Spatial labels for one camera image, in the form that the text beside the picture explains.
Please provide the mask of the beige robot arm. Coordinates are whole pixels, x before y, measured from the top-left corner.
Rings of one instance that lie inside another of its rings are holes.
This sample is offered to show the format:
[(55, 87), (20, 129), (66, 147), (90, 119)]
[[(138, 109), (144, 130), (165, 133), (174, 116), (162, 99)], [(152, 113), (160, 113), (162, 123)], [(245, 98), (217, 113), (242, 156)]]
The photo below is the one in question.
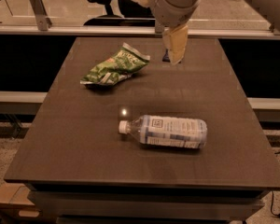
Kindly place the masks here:
[[(171, 64), (179, 63), (185, 55), (187, 22), (201, 0), (132, 0), (151, 10), (153, 17), (163, 26), (164, 46)], [(245, 0), (264, 19), (280, 32), (280, 0)]]

